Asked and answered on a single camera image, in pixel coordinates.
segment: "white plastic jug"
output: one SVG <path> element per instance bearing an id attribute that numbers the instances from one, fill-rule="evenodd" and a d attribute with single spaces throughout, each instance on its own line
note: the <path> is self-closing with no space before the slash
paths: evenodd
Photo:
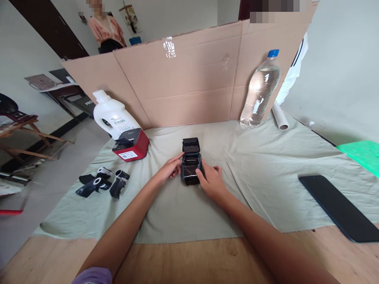
<path id="1" fill-rule="evenodd" d="M 114 140 L 118 139 L 124 131 L 141 127 L 133 116 L 126 111 L 123 103 L 112 99 L 103 90 L 95 91 L 93 95 L 98 102 L 94 109 L 94 119 L 102 129 L 112 135 Z"/>

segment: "qr code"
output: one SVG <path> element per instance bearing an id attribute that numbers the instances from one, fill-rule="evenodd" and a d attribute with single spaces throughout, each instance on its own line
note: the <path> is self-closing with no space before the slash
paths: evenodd
<path id="1" fill-rule="evenodd" d="M 133 151 L 129 151 L 129 152 L 125 152 L 125 153 L 119 154 L 119 156 L 121 158 L 123 158 L 124 160 L 128 160 L 130 158 L 138 157 Z"/>

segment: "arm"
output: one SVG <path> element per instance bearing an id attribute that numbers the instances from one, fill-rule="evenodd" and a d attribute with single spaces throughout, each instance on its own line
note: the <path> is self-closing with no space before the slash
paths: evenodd
<path id="1" fill-rule="evenodd" d="M 180 174 L 180 157 L 168 160 L 164 166 L 141 189 L 129 206 L 109 227 L 87 257 L 78 274 L 90 267 L 103 267 L 110 270 L 112 277 L 124 260 L 137 231 L 159 188 L 167 178 Z"/>
<path id="2" fill-rule="evenodd" d="M 338 281 L 289 236 L 279 232 L 225 187 L 222 169 L 210 167 L 202 159 L 205 177 L 196 170 L 204 192 L 239 225 L 279 282 L 338 283 Z"/>
<path id="3" fill-rule="evenodd" d="M 113 21 L 114 26 L 117 28 L 118 35 L 120 36 L 122 45 L 124 47 L 126 47 L 126 42 L 124 39 L 124 31 L 122 30 L 122 28 L 120 27 L 120 25 L 118 24 L 118 22 L 116 21 L 116 19 L 114 17 L 112 17 L 112 16 L 109 16 L 109 17 L 110 17 L 111 21 Z"/>
<path id="4" fill-rule="evenodd" d="M 100 33 L 100 31 L 98 30 L 98 28 L 96 27 L 96 24 L 94 23 L 94 19 L 90 18 L 88 20 L 88 25 L 90 26 L 91 28 L 91 31 L 96 39 L 96 42 L 98 43 L 99 47 L 101 46 L 101 43 L 103 42 L 103 37 Z"/>

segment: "white bottle cap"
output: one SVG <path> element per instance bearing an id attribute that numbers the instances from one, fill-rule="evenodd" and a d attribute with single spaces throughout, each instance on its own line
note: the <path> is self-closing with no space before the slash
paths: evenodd
<path id="1" fill-rule="evenodd" d="M 103 90 L 95 91 L 93 92 L 93 95 L 95 96 L 98 103 L 105 103 L 111 100 L 111 97 L 108 96 Z"/>

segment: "sleeve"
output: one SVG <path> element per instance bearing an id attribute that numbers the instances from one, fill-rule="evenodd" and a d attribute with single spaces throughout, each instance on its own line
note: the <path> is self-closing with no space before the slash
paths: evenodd
<path id="1" fill-rule="evenodd" d="M 107 268 L 91 267 L 75 277 L 72 284 L 112 284 L 112 274 Z"/>
<path id="2" fill-rule="evenodd" d="M 118 34 L 122 38 L 124 36 L 124 31 L 122 30 L 122 28 L 120 27 L 120 25 L 118 24 L 118 22 L 116 21 L 116 19 L 114 17 L 111 17 L 111 19 L 113 21 L 113 24 L 115 25 L 115 27 L 118 30 Z"/>
<path id="3" fill-rule="evenodd" d="M 88 21 L 88 24 L 90 25 L 91 31 L 94 34 L 96 41 L 99 44 L 102 43 L 103 37 L 101 36 L 101 33 L 100 33 L 98 27 L 95 25 L 95 23 L 91 19 Z"/>

